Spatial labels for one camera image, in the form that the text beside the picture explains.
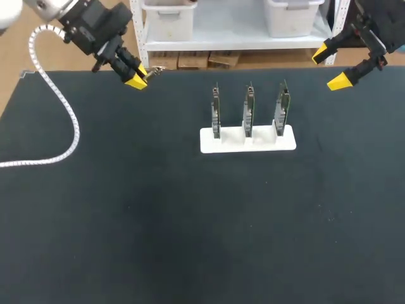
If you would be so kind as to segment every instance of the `black mat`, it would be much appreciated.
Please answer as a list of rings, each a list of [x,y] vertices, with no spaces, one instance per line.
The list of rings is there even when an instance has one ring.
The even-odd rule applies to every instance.
[[[405,303],[405,69],[330,92],[342,69],[167,72],[137,92],[56,72],[82,138],[62,163],[0,170],[1,304]],[[291,152],[202,155],[245,85],[256,123],[292,95]],[[39,75],[0,121],[0,160],[54,156],[70,119]]]

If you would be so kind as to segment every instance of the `white stand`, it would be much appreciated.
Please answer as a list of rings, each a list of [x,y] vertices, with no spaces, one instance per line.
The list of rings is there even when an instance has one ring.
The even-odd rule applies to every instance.
[[[246,138],[243,127],[221,128],[221,139],[215,139],[212,128],[200,130],[202,153],[232,153],[255,151],[286,151],[297,148],[290,125],[286,125],[284,136],[277,136],[275,124],[255,125],[252,138]]]

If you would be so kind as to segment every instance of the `cable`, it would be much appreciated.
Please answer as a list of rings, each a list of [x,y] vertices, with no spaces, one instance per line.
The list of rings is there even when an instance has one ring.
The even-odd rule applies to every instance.
[[[46,158],[43,160],[15,160],[15,161],[5,161],[0,163],[0,168],[4,167],[20,167],[20,166],[33,166],[33,165],[47,165],[50,163],[58,163],[61,160],[64,160],[65,158],[69,157],[76,149],[78,145],[78,141],[80,138],[80,128],[78,125],[78,121],[76,118],[75,113],[73,112],[70,104],[64,97],[64,95],[61,93],[61,91],[56,87],[56,85],[53,83],[53,81],[49,78],[47,73],[44,71],[44,69],[41,67],[41,64],[38,61],[37,54],[35,52],[35,40],[38,36],[39,33],[45,32],[45,31],[50,31],[54,32],[58,37],[64,39],[65,38],[65,31],[63,31],[59,27],[54,27],[53,25],[41,25],[40,27],[37,27],[30,36],[30,39],[28,40],[28,50],[30,52],[31,60],[32,63],[34,64],[35,68],[39,72],[39,74],[42,76],[42,78],[45,80],[45,82],[49,85],[49,87],[54,91],[54,93],[57,95],[59,100],[62,102],[63,106],[65,106],[70,119],[72,120],[73,123],[73,129],[74,129],[74,136],[73,136],[73,142],[70,145],[69,149],[66,150],[63,154],[60,154],[59,156],[55,156],[52,158]]]

